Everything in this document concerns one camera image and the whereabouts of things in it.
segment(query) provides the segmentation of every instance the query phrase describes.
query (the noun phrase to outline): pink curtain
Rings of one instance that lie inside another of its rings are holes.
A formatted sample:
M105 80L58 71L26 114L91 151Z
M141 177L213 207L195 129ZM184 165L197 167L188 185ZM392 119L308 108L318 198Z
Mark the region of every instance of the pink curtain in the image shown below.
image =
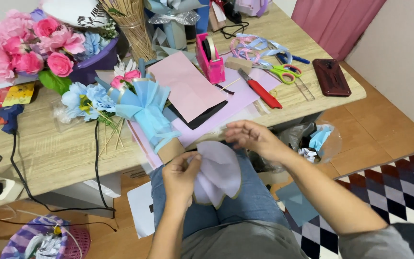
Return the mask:
M292 19L336 60L344 60L386 0L297 0Z

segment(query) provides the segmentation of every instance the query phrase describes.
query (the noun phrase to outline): sleeve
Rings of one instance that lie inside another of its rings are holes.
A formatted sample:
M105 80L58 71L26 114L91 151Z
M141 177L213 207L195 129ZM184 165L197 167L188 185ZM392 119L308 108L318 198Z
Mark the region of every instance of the sleeve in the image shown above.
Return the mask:
M367 233L341 235L339 251L349 259L414 259L400 233L392 226Z

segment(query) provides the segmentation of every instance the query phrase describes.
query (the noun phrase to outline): blue artificial flower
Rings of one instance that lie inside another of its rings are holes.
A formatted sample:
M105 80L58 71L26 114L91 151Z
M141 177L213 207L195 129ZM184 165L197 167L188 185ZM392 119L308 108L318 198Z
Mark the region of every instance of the blue artificial flower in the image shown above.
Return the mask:
M85 121L98 118L98 112L90 107L92 101L87 97L88 90L93 87L93 85L85 86L80 82L69 86L69 91L62 95L62 103L68 107L68 117L84 116Z
M105 88L100 84L87 89L87 98L92 106L99 111L116 112L116 103L106 94Z
M40 20L43 20L45 18L47 18L46 14L44 14L43 10L37 8L34 9L31 13L31 18L33 19L33 21L38 22Z
M77 61L84 61L94 55L97 55L109 43L109 41L101 38L98 33L87 31L84 33L84 36L86 37L86 41L84 42L86 51L73 56Z

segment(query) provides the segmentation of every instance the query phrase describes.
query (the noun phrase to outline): blue jeans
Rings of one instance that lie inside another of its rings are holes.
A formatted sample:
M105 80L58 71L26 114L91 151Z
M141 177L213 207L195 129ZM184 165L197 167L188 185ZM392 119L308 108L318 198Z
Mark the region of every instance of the blue jeans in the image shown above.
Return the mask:
M236 151L242 173L241 192L233 200L225 197L219 209L193 201L184 218L183 239L199 230L227 223L256 219L290 226L276 201L258 177L243 150ZM166 203L166 190L162 181L162 168L150 173L155 229L161 220Z

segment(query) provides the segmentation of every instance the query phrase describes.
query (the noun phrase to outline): ruler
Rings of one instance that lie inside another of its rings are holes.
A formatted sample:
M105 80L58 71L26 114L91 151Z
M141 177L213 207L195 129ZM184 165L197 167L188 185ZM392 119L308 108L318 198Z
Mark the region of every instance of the ruler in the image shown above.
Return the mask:
M312 95L311 91L309 91L306 84L301 80L300 77L298 77L295 80L295 85L298 87L298 90L303 94L303 96L306 98L306 101L313 101L315 100L315 97Z

